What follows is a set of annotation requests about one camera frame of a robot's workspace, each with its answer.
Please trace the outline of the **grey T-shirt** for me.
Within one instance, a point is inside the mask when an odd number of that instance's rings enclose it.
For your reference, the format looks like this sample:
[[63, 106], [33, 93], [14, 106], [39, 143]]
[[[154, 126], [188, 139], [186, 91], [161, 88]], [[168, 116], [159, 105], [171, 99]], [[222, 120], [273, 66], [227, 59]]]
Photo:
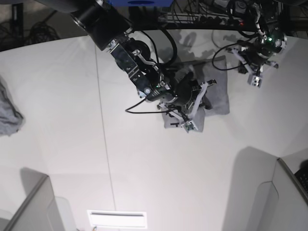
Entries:
[[211, 79], [216, 80], [216, 84], [208, 87], [207, 97], [212, 103], [211, 110], [205, 109], [205, 117], [213, 115], [227, 115], [230, 112], [228, 97], [228, 75], [224, 71], [215, 69], [209, 60], [187, 61], [176, 63], [170, 68], [171, 72], [194, 72], [199, 83]]

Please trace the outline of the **white power strip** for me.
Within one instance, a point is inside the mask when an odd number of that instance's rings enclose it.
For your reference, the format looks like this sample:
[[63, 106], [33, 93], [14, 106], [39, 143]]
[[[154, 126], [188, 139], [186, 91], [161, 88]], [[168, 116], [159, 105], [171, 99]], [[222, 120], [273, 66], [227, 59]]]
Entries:
[[158, 22], [163, 24], [173, 24], [175, 27], [192, 25], [230, 25], [227, 15], [217, 13], [163, 13], [158, 16]]

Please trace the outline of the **black keyboard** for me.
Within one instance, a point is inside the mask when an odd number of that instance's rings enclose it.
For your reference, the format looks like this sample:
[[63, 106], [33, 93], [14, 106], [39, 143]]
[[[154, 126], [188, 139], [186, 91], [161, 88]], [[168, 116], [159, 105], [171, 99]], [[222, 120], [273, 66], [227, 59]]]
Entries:
[[295, 177], [297, 178], [305, 192], [308, 192], [308, 168], [306, 167], [298, 170], [295, 173]]

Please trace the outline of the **grey right partition panel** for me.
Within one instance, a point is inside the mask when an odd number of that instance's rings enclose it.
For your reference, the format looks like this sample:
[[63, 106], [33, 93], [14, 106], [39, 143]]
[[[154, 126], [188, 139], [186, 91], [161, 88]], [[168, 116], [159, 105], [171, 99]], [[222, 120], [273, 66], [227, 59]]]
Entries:
[[306, 231], [308, 194], [279, 158], [272, 179], [257, 188], [248, 231]]

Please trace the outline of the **grey partition panel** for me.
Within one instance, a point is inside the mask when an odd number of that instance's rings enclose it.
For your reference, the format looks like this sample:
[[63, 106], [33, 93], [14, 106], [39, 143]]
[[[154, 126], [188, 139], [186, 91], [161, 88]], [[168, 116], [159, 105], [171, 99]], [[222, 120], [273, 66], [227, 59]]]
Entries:
[[306, 231], [308, 194], [279, 158], [272, 179], [257, 188], [248, 231]]
[[48, 175], [43, 175], [4, 227], [5, 231], [64, 231]]

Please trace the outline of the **blue box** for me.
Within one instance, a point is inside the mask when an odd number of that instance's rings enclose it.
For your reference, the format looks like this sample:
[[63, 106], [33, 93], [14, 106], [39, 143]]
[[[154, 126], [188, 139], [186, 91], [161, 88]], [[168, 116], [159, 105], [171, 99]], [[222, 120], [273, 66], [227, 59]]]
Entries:
[[149, 6], [149, 7], [169, 7], [173, 0], [107, 0], [107, 3], [117, 7]]

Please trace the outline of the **grey cloth at left edge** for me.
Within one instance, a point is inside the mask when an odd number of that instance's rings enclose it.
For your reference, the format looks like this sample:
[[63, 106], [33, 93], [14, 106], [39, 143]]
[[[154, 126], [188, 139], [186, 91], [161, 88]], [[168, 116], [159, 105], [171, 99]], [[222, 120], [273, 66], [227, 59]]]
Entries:
[[25, 118], [13, 101], [4, 78], [0, 77], [0, 136], [17, 133], [25, 123]]

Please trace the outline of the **grey left partition panel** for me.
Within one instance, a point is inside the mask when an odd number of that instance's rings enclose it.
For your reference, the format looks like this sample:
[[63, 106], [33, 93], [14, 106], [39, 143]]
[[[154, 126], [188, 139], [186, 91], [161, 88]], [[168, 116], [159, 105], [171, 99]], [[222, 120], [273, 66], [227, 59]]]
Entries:
[[5, 231], [64, 231], [48, 175], [43, 175], [4, 227]]

